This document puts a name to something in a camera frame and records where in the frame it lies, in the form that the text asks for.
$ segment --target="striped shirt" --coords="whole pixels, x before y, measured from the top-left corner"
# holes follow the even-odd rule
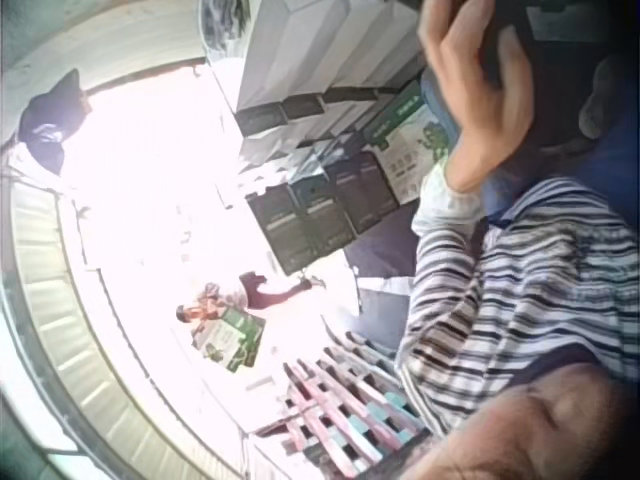
[[[638,240],[606,201],[545,180],[504,215],[476,262],[483,208],[437,165],[412,228],[416,277],[396,368],[426,426],[444,436],[540,355],[581,344],[618,379],[638,381]]]

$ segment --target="finger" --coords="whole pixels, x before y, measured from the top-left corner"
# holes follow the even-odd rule
[[[495,0],[468,0],[460,8],[442,42],[447,64],[462,70],[465,76],[482,75],[478,51],[494,10]]]
[[[524,137],[533,121],[533,74],[513,26],[500,32],[498,56],[504,86],[503,125],[519,126]]]
[[[451,21],[452,0],[426,0],[422,6],[418,37],[427,54],[427,62],[438,69],[440,44],[447,36]]]

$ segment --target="ceiling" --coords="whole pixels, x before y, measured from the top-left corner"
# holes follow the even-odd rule
[[[196,0],[3,0],[2,141],[72,68],[91,89],[203,56]]]

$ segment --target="black pants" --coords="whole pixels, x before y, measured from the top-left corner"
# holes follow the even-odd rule
[[[256,275],[256,272],[247,272],[240,275],[240,282],[242,282],[247,292],[248,308],[251,310],[264,310],[274,305],[280,305],[299,293],[310,290],[312,286],[309,280],[303,278],[300,283],[286,292],[264,293],[260,292],[258,288],[260,285],[267,283],[267,278],[263,275]]]

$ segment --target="hair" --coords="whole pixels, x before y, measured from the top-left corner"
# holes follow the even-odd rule
[[[184,314],[184,305],[178,305],[176,308],[176,318],[184,323],[189,323],[187,317]]]

